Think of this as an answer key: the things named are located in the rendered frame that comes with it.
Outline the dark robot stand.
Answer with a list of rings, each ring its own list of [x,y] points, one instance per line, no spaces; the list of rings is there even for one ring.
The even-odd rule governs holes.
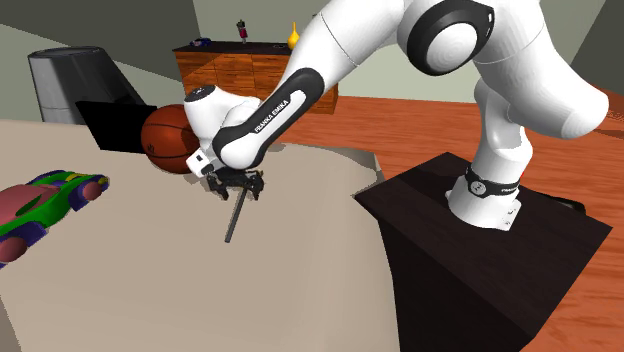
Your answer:
[[[444,153],[355,197],[379,223],[400,352],[520,352],[611,231],[526,187],[510,230],[467,224],[445,193],[468,164]]]

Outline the orange basketball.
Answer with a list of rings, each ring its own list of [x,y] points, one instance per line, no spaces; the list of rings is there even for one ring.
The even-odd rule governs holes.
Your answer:
[[[173,174],[188,174],[186,160],[199,148],[182,104],[158,108],[145,120],[141,146],[148,159],[159,169]]]

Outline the green and blue toy car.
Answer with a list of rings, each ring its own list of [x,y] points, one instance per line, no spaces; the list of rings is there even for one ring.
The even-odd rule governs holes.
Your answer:
[[[78,211],[109,187],[102,174],[52,170],[0,191],[0,269],[19,259],[71,209]]]

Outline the grey round bin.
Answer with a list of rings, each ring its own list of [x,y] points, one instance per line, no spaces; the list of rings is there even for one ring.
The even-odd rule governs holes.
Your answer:
[[[83,125],[78,101],[141,104],[108,53],[97,46],[35,51],[28,62],[44,122]]]

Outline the wooden chest of drawers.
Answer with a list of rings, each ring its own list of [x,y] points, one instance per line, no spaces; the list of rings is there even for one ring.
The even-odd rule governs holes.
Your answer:
[[[200,38],[174,50],[184,91],[204,85],[266,99],[277,87],[291,49],[286,43],[209,41]]]

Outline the dark grey pen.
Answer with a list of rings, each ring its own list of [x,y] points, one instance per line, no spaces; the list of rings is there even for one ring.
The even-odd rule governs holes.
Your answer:
[[[232,236],[233,236],[236,224],[238,222],[238,219],[239,219],[239,216],[240,216],[240,213],[241,213],[241,210],[242,210],[243,203],[244,203],[245,198],[246,198],[246,194],[247,194],[247,190],[242,188],[240,193],[239,193],[239,195],[238,195],[238,197],[237,197],[237,200],[236,200],[236,203],[235,203],[235,207],[234,207],[234,210],[233,210],[233,213],[232,213],[232,216],[231,216],[231,219],[230,219],[230,222],[229,222],[226,234],[225,234],[224,241],[226,243],[230,243],[231,242],[231,239],[232,239]]]

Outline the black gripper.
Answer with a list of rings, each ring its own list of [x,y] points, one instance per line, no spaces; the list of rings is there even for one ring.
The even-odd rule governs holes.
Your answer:
[[[220,168],[206,176],[209,190],[216,192],[224,201],[229,198],[227,186],[243,186],[249,190],[255,200],[264,190],[263,172],[259,170],[237,170],[229,167]]]

